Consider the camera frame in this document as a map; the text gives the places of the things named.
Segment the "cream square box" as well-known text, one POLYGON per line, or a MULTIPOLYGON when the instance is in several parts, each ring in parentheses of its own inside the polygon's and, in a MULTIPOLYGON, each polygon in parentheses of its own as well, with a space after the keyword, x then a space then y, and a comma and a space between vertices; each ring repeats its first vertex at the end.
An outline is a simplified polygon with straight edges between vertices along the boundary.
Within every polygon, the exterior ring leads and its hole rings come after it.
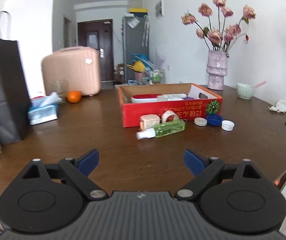
POLYGON ((148 114, 140 116, 140 130, 152 128, 153 126, 160 124, 160 117, 156 114, 148 114))

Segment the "small white ridged cap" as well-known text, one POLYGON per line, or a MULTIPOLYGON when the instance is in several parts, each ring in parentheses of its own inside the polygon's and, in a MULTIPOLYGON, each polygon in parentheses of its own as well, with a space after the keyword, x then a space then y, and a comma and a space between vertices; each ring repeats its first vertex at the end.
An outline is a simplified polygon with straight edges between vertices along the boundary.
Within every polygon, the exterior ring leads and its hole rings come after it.
POLYGON ((232 131, 235 127, 235 124, 230 120, 223 120, 221 128, 225 131, 232 131))

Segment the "white tape roll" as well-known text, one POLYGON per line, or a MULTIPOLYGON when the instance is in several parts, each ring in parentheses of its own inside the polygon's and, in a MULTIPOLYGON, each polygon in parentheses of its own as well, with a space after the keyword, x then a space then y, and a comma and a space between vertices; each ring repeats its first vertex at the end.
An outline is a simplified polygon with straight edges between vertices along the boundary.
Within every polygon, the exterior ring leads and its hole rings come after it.
POLYGON ((179 120, 179 116, 171 110, 166 111, 161 116, 161 122, 166 123, 174 120, 179 120))

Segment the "pink suitcase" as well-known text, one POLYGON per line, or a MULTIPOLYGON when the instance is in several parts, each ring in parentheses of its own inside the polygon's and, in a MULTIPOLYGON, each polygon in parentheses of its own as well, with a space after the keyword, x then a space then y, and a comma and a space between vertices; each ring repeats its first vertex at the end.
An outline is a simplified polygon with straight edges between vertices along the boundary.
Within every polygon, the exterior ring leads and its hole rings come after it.
POLYGON ((46 95, 72 90, 94 96, 101 89, 99 52, 90 47, 69 47, 57 50, 42 60, 46 95))

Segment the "orange fruit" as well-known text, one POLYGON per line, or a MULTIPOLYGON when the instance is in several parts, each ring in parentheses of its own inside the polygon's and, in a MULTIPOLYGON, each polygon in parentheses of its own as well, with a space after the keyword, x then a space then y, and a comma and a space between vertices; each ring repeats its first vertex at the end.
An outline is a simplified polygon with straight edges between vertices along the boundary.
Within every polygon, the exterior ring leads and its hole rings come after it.
POLYGON ((69 103, 79 103, 82 100, 82 93, 76 90, 67 92, 66 99, 69 103))

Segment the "green spray bottle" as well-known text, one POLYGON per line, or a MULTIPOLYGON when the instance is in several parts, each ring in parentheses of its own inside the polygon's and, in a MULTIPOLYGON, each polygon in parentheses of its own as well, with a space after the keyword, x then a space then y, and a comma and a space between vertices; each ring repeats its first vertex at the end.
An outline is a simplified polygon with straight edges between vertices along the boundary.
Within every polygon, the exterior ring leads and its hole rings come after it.
POLYGON ((157 124, 152 128, 148 128, 144 131, 136 133, 136 138, 141 139, 150 139, 150 138, 160 138, 174 133, 181 132, 185 129, 185 121, 183 120, 174 120, 166 122, 163 124, 157 124))

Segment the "white tube in box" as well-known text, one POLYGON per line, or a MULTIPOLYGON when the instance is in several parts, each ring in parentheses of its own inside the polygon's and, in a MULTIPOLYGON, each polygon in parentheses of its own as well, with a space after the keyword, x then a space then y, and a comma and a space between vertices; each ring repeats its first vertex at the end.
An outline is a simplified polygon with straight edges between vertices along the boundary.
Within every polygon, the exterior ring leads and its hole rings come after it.
POLYGON ((162 94, 157 96, 157 102, 182 101, 186 97, 186 94, 162 94))

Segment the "purple item in box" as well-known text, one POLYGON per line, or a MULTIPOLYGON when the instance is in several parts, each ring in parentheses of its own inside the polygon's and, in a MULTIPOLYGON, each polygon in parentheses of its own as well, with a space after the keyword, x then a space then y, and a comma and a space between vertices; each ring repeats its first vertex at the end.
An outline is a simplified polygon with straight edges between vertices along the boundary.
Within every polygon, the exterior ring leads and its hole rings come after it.
POLYGON ((183 100, 194 100, 194 98, 191 98, 191 97, 189 97, 189 96, 186 96, 186 97, 183 98, 183 100))

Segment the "pink ceramic vase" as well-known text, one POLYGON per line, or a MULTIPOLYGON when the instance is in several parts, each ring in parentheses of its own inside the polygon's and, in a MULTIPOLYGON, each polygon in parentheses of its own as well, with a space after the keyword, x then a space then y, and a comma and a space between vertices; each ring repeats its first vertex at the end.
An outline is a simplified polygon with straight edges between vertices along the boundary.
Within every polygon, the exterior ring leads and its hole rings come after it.
POLYGON ((228 74, 228 57, 226 52, 210 50, 206 72, 209 75, 207 87, 212 90, 223 90, 224 77, 228 74))

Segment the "pink spoon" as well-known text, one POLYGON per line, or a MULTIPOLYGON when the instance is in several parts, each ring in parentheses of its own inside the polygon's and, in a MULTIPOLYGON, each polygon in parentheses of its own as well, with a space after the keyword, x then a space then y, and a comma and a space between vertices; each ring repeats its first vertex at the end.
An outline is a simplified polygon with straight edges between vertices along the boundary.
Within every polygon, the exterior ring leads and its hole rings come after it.
POLYGON ((254 85, 253 88, 257 89, 259 87, 261 87, 262 85, 265 85, 267 83, 267 81, 262 81, 261 83, 258 83, 257 85, 254 85))

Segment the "dried pink roses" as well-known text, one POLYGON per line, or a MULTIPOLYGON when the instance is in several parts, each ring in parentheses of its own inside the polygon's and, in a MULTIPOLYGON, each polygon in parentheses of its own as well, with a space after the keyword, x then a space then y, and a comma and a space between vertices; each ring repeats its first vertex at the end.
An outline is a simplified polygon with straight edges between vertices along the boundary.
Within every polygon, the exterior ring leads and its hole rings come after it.
POLYGON ((206 27, 202 27, 200 23, 198 23, 196 17, 189 11, 185 12, 181 17, 182 24, 195 24, 198 27, 196 29, 196 35, 205 42, 208 50, 222 51, 228 54, 231 47, 239 38, 243 37, 246 43, 249 41, 249 35, 247 33, 242 33, 241 23, 244 22, 249 24, 251 20, 256 18, 256 12, 252 7, 246 4, 243 7, 240 20, 236 24, 226 25, 227 18, 234 15, 234 12, 227 7, 227 0, 212 0, 212 2, 217 8, 217 28, 215 28, 211 22, 211 16, 214 15, 214 11, 206 3, 202 3, 198 7, 199 14, 208 19, 209 23, 206 27))

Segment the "cluttered small cart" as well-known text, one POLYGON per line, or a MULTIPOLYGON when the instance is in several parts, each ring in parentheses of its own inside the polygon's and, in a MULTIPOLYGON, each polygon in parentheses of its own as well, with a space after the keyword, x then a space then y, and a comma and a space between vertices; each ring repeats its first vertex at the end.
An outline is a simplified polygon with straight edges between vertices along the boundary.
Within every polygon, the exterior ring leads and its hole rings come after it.
POLYGON ((131 64, 126 64, 127 69, 134 72, 134 79, 139 85, 154 85, 165 83, 164 56, 158 56, 153 63, 145 54, 132 53, 131 64))

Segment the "grey refrigerator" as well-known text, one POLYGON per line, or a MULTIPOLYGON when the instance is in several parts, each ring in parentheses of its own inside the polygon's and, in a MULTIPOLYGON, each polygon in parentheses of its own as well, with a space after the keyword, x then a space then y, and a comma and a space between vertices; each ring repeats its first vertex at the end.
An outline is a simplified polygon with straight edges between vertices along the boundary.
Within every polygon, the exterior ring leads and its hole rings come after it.
POLYGON ((125 15, 122 19, 122 45, 125 83, 135 79, 132 69, 127 67, 137 58, 134 55, 148 56, 148 45, 145 43, 146 19, 144 17, 125 15))

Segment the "crumpled white tissue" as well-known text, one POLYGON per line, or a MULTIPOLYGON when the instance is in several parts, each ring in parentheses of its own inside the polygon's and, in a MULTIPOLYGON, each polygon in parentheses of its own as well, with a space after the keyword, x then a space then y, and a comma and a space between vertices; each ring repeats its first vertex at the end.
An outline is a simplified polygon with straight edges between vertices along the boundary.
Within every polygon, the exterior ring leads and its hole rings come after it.
POLYGON ((286 113, 286 105, 283 100, 279 100, 276 105, 268 107, 270 111, 277 113, 286 113))

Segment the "red white case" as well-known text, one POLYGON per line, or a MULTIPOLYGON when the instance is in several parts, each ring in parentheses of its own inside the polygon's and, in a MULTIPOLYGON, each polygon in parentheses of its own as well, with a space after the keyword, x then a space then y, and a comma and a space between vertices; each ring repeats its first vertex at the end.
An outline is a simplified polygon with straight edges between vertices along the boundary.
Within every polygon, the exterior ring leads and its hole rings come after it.
POLYGON ((157 97, 161 94, 138 94, 131 97, 132 103, 152 103, 157 102, 157 97))

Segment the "yellow box on fridge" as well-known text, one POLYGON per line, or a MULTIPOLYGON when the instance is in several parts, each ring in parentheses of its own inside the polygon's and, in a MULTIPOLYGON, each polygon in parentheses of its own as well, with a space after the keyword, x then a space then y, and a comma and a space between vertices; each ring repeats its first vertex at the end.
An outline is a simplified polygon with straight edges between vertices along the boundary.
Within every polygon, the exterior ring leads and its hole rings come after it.
POLYGON ((129 8, 129 13, 131 14, 147 14, 146 8, 129 8))

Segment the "blue ridged cap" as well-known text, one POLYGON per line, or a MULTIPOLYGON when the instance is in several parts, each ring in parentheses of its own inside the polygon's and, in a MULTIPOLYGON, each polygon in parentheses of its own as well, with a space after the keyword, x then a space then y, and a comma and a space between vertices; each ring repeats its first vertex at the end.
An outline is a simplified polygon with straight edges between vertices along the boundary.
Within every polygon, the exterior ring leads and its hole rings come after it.
POLYGON ((218 114, 207 114, 206 115, 207 124, 211 126, 221 126, 223 118, 218 114))

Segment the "red cardboard box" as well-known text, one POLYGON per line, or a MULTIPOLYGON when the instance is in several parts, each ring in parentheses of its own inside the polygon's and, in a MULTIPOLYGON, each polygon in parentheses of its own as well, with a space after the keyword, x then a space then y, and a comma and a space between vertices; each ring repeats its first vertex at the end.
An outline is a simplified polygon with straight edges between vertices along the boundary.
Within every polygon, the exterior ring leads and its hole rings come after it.
POLYGON ((173 83, 149 86, 122 86, 118 88, 119 104, 123 127, 140 126, 140 116, 156 114, 162 116, 166 111, 173 111, 179 118, 192 121, 204 118, 207 114, 219 114, 223 98, 195 83, 173 83), (185 94, 190 99, 182 101, 163 101, 132 103, 136 95, 185 94))

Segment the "pale green bowl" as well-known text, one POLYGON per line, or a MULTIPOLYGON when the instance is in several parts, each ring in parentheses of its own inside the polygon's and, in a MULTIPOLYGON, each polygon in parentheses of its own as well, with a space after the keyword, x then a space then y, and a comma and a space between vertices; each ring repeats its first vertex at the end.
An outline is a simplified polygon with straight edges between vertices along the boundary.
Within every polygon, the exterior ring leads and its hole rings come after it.
POLYGON ((236 84, 236 90, 237 94, 240 98, 250 100, 251 97, 255 93, 255 88, 253 88, 250 85, 243 84, 243 83, 237 83, 236 84))

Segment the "white lid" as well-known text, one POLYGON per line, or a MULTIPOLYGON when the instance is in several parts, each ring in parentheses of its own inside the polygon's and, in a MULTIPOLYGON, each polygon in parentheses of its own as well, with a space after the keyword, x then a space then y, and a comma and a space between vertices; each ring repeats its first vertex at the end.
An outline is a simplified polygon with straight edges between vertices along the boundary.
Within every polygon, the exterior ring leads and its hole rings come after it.
POLYGON ((197 126, 206 126, 208 124, 208 121, 205 118, 195 118, 194 124, 197 126))

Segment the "black paper bag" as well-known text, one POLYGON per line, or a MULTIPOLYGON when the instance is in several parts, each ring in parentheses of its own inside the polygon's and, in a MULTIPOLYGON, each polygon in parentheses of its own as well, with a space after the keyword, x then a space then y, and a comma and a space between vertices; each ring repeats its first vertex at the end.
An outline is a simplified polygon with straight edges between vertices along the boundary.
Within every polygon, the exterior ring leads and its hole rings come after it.
POLYGON ((13 144, 27 135, 31 105, 17 41, 0 39, 0 143, 13 144))

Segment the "blue tissue pack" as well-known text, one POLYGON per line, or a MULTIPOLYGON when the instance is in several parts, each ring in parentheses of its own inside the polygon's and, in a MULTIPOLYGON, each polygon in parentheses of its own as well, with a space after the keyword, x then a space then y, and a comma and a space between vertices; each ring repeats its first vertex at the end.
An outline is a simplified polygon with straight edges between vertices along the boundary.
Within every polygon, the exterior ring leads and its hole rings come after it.
POLYGON ((49 96, 42 96, 31 99, 31 106, 28 111, 30 125, 38 125, 58 119, 58 105, 62 98, 56 92, 49 96))

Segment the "dark brown door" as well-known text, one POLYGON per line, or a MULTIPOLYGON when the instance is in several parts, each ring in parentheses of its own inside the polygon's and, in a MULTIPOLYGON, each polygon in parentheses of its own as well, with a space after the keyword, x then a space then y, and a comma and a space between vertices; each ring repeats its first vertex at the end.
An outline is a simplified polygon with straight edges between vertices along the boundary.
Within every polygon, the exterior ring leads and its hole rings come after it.
POLYGON ((114 81, 113 20, 80 22, 77 32, 79 46, 99 52, 101 81, 114 81))

